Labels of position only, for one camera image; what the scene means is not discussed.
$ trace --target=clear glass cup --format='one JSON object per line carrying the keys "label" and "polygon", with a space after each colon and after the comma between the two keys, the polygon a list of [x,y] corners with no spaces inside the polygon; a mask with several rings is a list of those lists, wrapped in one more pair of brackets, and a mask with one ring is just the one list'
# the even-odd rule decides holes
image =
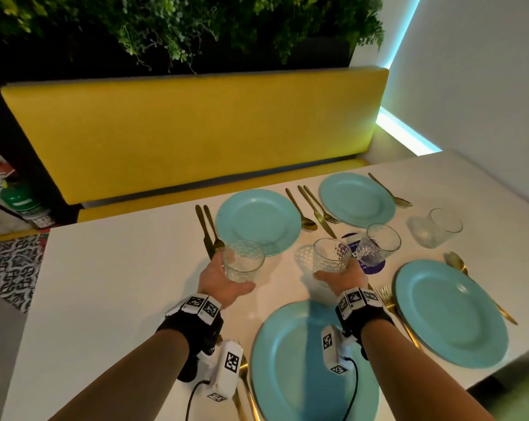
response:
{"label": "clear glass cup", "polygon": [[[348,268],[352,250],[344,242],[332,238],[323,238],[313,244],[313,272],[344,272]],[[329,286],[318,281],[323,288]]]}
{"label": "clear glass cup", "polygon": [[264,259],[263,249],[253,241],[235,241],[223,249],[223,269],[234,282],[254,281]]}
{"label": "clear glass cup", "polygon": [[463,230],[461,219],[450,210],[434,208],[426,217],[409,217],[408,229],[418,245],[436,248]]}
{"label": "clear glass cup", "polygon": [[370,225],[356,248],[356,257],[366,266],[377,266],[401,247],[401,237],[391,226]]}

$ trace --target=hand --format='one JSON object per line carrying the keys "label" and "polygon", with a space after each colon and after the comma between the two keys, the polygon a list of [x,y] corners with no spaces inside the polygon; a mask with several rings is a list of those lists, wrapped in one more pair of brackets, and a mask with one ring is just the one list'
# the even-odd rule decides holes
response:
{"label": "hand", "polygon": [[367,288],[367,276],[354,257],[350,259],[348,268],[342,273],[324,272],[313,273],[315,279],[326,282],[334,295],[339,296],[351,288]]}
{"label": "hand", "polygon": [[255,289],[254,282],[233,282],[223,272],[223,253],[218,251],[210,264],[200,274],[198,292],[214,297],[222,304],[222,310],[231,306],[237,297]]}

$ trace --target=fire extinguisher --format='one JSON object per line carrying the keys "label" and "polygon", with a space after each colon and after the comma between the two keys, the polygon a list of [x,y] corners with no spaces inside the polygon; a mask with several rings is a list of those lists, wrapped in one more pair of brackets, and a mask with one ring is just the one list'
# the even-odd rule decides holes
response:
{"label": "fire extinguisher", "polygon": [[35,229],[54,226],[56,220],[50,216],[50,208],[36,199],[27,183],[14,180],[13,176],[7,176],[0,184],[0,200],[8,207],[0,204],[0,210],[26,221]]}

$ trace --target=plate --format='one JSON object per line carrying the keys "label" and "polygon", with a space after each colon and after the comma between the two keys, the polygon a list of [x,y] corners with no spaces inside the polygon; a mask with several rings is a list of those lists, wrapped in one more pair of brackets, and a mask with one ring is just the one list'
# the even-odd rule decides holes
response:
{"label": "plate", "polygon": [[319,195],[331,213],[352,226],[366,228],[372,223],[387,223],[395,215],[395,202],[389,192],[359,174],[327,177]]}
{"label": "plate", "polygon": [[405,264],[393,285],[399,310],[434,353],[465,368],[489,368],[508,349],[508,330],[476,282],[440,261]]}
{"label": "plate", "polygon": [[[324,421],[342,419],[348,409],[356,375],[330,372],[323,363],[321,330],[338,325],[334,306],[298,301],[279,308],[259,330],[251,354],[256,400],[267,420]],[[358,365],[356,400],[348,421],[373,421],[379,385],[360,346],[352,345]]]}
{"label": "plate", "polygon": [[282,195],[264,189],[239,192],[219,207],[219,237],[229,244],[240,239],[257,242],[264,254],[286,251],[301,232],[296,207]]}

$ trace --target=yellow backrest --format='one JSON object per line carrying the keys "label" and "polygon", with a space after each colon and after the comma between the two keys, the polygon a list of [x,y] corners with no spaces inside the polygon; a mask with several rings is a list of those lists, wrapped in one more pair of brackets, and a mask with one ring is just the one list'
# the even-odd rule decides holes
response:
{"label": "yellow backrest", "polygon": [[388,71],[9,85],[69,204],[367,150]]}

